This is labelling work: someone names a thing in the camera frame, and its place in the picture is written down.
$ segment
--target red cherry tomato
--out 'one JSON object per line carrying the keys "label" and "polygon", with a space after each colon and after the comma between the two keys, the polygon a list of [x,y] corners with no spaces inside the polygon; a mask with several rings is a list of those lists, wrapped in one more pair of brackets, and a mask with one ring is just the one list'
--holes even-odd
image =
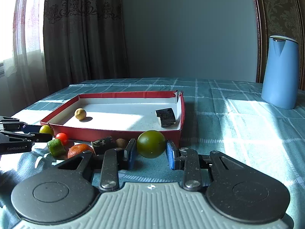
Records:
{"label": "red cherry tomato", "polygon": [[68,136],[65,133],[60,132],[56,135],[56,139],[60,139],[62,145],[66,145],[69,141]]}

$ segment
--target gray curtain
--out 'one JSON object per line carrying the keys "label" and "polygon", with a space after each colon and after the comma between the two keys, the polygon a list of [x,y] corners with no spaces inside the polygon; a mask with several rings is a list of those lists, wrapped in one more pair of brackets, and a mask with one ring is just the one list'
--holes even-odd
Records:
{"label": "gray curtain", "polygon": [[51,93],[85,80],[128,77],[121,0],[45,0],[43,42]]}

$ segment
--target table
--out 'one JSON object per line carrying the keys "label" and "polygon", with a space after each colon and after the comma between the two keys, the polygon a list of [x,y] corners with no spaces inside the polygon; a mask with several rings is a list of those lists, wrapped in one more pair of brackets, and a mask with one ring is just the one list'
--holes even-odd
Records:
{"label": "table", "polygon": [[[183,90],[186,108],[181,146],[199,154],[219,150],[283,182],[291,202],[287,214],[294,228],[305,228],[305,92],[298,92],[295,109],[274,107],[260,97],[262,84],[191,78],[141,78],[85,81],[52,94],[17,113],[29,124],[40,119],[77,94],[120,91]],[[0,160],[0,227],[10,228],[18,218],[10,202],[13,187],[55,165],[46,143],[33,151],[3,155]],[[209,184],[202,170],[203,180]],[[182,171],[168,168],[165,153],[155,159],[138,156],[135,168],[120,171],[123,182],[181,181]],[[97,185],[99,174],[94,176]]]}

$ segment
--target sheer white curtain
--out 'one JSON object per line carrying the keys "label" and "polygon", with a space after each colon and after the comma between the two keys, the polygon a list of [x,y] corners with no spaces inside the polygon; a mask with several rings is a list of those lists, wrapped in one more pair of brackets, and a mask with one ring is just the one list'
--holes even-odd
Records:
{"label": "sheer white curtain", "polygon": [[42,34],[44,1],[0,0],[0,63],[4,64],[15,112],[48,95]]}

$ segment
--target brown wood trim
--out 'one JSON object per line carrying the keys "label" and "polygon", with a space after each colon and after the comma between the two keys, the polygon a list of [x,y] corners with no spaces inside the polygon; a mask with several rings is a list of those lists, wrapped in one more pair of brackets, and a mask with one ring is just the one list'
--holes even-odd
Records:
{"label": "brown wood trim", "polygon": [[256,82],[262,83],[265,76],[268,51],[267,20],[263,0],[253,0],[257,23],[257,75]]}
{"label": "brown wood trim", "polygon": [[305,36],[304,36],[304,24],[302,18],[302,11],[299,0],[294,0],[296,6],[296,13],[298,17],[298,24],[299,24],[299,56],[300,56],[300,83],[299,89],[304,90],[304,66],[305,66]]}

